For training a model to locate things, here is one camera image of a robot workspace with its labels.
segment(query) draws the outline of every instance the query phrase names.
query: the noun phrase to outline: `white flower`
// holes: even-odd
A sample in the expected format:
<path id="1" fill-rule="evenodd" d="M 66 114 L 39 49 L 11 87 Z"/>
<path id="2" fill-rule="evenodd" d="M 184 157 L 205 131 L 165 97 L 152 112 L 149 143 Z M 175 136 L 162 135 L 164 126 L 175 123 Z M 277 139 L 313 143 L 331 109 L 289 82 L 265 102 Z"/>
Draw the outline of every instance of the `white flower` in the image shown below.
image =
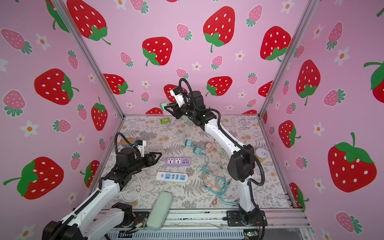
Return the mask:
<path id="1" fill-rule="evenodd" d="M 321 179 L 316 180 L 316 178 L 314 178 L 313 180 L 314 180 L 314 185 L 313 185 L 313 187 L 314 187 L 314 188 L 317 188 L 317 190 L 319 190 L 319 192 L 321 193 L 321 190 L 322 190 L 322 189 L 325 189 L 324 185 L 321 184 Z"/>
<path id="2" fill-rule="evenodd" d="M 348 50 L 349 50 L 349 47 L 344 49 L 344 51 L 343 50 L 339 50 L 337 52 L 338 56 L 335 58 L 334 62 L 339 62 L 339 66 L 341 66 L 343 64 L 344 60 L 349 59 L 349 55 L 347 54 Z"/>
<path id="3" fill-rule="evenodd" d="M 27 238 L 32 237 L 33 236 L 33 231 L 32 230 L 33 230 L 34 227 L 35 227 L 34 224 L 32 226 L 30 226 L 30 227 L 24 226 L 23 230 L 22 230 L 22 233 L 17 235 L 17 237 L 15 239 L 17 239 L 17 240 L 26 240 Z"/>
<path id="4" fill-rule="evenodd" d="M 84 139 L 85 139 L 85 136 L 81 135 L 81 133 L 79 134 L 79 137 L 76 138 L 79 145 L 84 143 Z"/>
<path id="5" fill-rule="evenodd" d="M 47 42 L 47 37 L 46 36 L 40 36 L 40 34 L 36 33 L 36 44 L 38 45 L 41 45 L 41 47 L 45 50 L 47 50 L 47 48 L 50 48 L 51 45 L 49 45 L 49 43 Z"/>
<path id="6" fill-rule="evenodd" d="M 235 60 L 240 60 L 242 61 L 243 60 L 243 57 L 245 57 L 245 53 L 243 53 L 243 51 L 240 51 L 239 53 L 235 53 Z"/>
<path id="7" fill-rule="evenodd" d="M 196 62 L 195 64 L 192 64 L 192 67 L 193 67 L 193 70 L 197 70 L 197 71 L 200 71 L 200 68 L 201 68 L 201 65 L 199 65 L 198 62 Z"/>
<path id="8" fill-rule="evenodd" d="M 319 26 L 317 26 L 317 28 L 313 31 L 313 39 L 315 39 L 315 38 L 319 38 L 320 37 L 320 33 L 321 33 L 321 31 L 323 30 L 323 26 L 320 26 L 320 24 L 319 24 Z"/>
<path id="9" fill-rule="evenodd" d="M 25 137 L 28 137 L 29 135 L 37 135 L 36 129 L 39 127 L 39 125 L 35 124 L 32 125 L 31 121 L 26 122 L 26 126 L 21 126 L 20 129 L 25 131 Z"/>
<path id="10" fill-rule="evenodd" d="M 89 81 L 90 81 L 91 83 L 95 83 L 95 77 L 93 76 L 92 73 L 91 73 L 90 75 L 88 75 L 88 77 L 89 77 Z"/>
<path id="11" fill-rule="evenodd" d="M 0 59 L 0 71 L 7 72 L 5 66 L 8 64 L 8 61 L 5 59 Z"/>
<path id="12" fill-rule="evenodd" d="M 125 8 L 125 3 L 127 2 L 127 0 L 113 0 L 115 3 L 116 3 L 116 8 L 117 9 L 124 9 L 126 10 Z"/>
<path id="13" fill-rule="evenodd" d="M 323 229 L 321 229 L 321 238 L 324 239 L 324 240 L 332 240 L 332 239 L 329 237 L 329 232 L 326 232 L 326 231 L 324 231 Z"/>
<path id="14" fill-rule="evenodd" d="M 71 192 L 69 198 L 67 198 L 67 201 L 68 201 L 70 204 L 72 204 L 72 202 L 76 201 L 76 194 L 77 194 L 77 192 L 75 192 L 75 193 Z"/>
<path id="15" fill-rule="evenodd" d="M 283 8 L 281 9 L 280 13 L 286 12 L 287 14 L 290 12 L 291 8 L 295 5 L 295 3 L 292 2 L 292 0 L 288 0 L 286 2 L 283 2 L 281 4 Z"/>
<path id="16" fill-rule="evenodd" d="M 317 125 L 314 124 L 313 127 L 314 127 L 313 134 L 317 133 L 317 135 L 319 135 L 319 137 L 321 136 L 321 132 L 324 132 L 324 130 L 325 130 L 323 127 L 321 127 L 321 122 Z"/>
<path id="17" fill-rule="evenodd" d="M 144 86 L 145 88 L 148 88 L 148 86 L 150 86 L 148 81 L 141 81 L 141 85 Z"/>
<path id="18" fill-rule="evenodd" d="M 244 91 L 242 91 L 241 93 L 239 93 L 239 98 L 244 98 L 246 95 L 246 93 L 244 93 Z"/>
<path id="19" fill-rule="evenodd" d="M 285 160 L 285 161 L 284 161 L 284 166 L 285 166 L 287 169 L 289 168 L 288 160 Z"/>
<path id="20" fill-rule="evenodd" d="M 341 6 L 342 3 L 343 3 L 343 1 L 344 1 L 344 0 L 336 0 L 335 4 L 339 4 L 339 6 Z"/>

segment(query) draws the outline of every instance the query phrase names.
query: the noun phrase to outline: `pink wall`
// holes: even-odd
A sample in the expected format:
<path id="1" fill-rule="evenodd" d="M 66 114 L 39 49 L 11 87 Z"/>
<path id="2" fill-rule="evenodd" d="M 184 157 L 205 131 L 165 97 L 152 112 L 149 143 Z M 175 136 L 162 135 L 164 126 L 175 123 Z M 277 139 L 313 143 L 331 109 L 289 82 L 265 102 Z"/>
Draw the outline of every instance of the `pink wall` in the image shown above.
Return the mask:
<path id="1" fill-rule="evenodd" d="M 158 108 L 162 102 L 170 102 L 164 87 L 178 85 L 180 77 L 186 73 L 193 90 L 199 90 L 203 95 L 208 93 L 204 97 L 207 107 L 227 114 L 259 111 L 265 100 L 266 92 L 262 91 L 264 87 L 269 88 L 269 82 L 280 64 L 276 57 L 284 53 L 289 35 L 293 35 L 307 4 L 306 0 L 133 1 L 142 5 L 132 5 L 132 1 L 127 0 L 85 2 L 68 0 L 67 6 L 100 69 L 109 74 L 109 81 L 116 77 L 121 80 L 120 83 L 123 80 L 127 82 L 128 89 L 122 86 L 123 91 L 116 86 L 117 81 L 110 84 L 127 114 L 146 113 Z M 217 16 L 210 18 L 217 11 Z M 92 25 L 96 25 L 97 29 L 90 36 Z M 210 36 L 216 32 L 220 34 L 218 40 Z M 279 49 L 271 57 L 273 60 L 264 60 L 277 47 Z M 211 86 L 219 87 L 211 89 L 211 92 L 218 96 L 211 95 L 207 89 L 211 78 L 215 81 Z M 232 84 L 230 87 L 223 84 L 220 88 L 220 79 Z M 148 101 L 142 96 L 143 93 L 149 95 Z"/>
<path id="2" fill-rule="evenodd" d="M 56 22 L 53 29 L 45 1 L 6 1 L 0 23 L 0 95 L 5 109 L 0 114 L 0 182 L 6 183 L 0 186 L 1 239 L 38 240 L 47 223 L 59 221 L 83 201 L 88 188 L 80 171 L 86 173 L 92 161 L 102 160 L 105 151 L 99 139 L 108 145 L 118 118 L 99 83 L 90 81 L 88 64 L 60 25 L 66 28 Z M 23 54 L 26 49 L 32 53 Z M 68 59 L 69 50 L 76 58 Z M 64 74 L 79 89 L 72 89 L 71 101 Z M 91 120 L 98 97 L 108 113 L 101 131 Z M 80 114 L 78 104 L 85 109 Z M 58 128 L 52 127 L 56 120 Z"/>
<path id="3" fill-rule="evenodd" d="M 382 65 L 364 64 L 383 62 L 384 16 L 376 15 L 383 7 L 321 2 L 268 108 L 270 137 L 317 239 L 382 235 L 384 72 Z M 293 124 L 301 136 L 294 144 Z"/>

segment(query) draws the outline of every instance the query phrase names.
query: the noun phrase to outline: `purple power strip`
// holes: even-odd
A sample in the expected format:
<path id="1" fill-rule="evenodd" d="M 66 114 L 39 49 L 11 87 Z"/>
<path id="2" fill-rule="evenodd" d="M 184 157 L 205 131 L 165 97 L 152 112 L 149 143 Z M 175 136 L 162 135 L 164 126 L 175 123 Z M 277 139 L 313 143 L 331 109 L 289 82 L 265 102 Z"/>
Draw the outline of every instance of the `purple power strip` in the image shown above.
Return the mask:
<path id="1" fill-rule="evenodd" d="M 167 167 L 189 167 L 191 166 L 190 157 L 167 157 Z"/>

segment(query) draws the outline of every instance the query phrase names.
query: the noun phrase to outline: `power socket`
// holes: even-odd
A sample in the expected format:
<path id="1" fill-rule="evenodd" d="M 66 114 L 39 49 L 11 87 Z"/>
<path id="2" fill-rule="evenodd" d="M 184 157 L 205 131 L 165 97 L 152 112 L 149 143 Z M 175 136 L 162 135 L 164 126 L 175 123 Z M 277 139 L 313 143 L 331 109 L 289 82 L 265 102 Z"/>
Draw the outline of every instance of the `power socket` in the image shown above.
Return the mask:
<path id="1" fill-rule="evenodd" d="M 167 157 L 166 158 L 167 167 L 189 167 L 191 166 L 190 157 Z"/>
<path id="2" fill-rule="evenodd" d="M 188 175 L 177 172 L 157 172 L 156 180 L 163 182 L 186 183 L 188 181 Z"/>

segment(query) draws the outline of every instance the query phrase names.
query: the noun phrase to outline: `white power strip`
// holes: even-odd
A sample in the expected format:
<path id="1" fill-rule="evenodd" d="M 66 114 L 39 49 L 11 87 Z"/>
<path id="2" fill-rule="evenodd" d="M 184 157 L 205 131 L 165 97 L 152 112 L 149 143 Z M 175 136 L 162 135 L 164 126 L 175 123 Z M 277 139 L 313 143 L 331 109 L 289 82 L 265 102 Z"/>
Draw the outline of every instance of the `white power strip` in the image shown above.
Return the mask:
<path id="1" fill-rule="evenodd" d="M 183 184 L 188 181 L 188 175 L 185 173 L 178 173 L 178 172 L 157 172 L 156 180 L 163 181 L 163 182 L 176 182 L 176 183 Z"/>

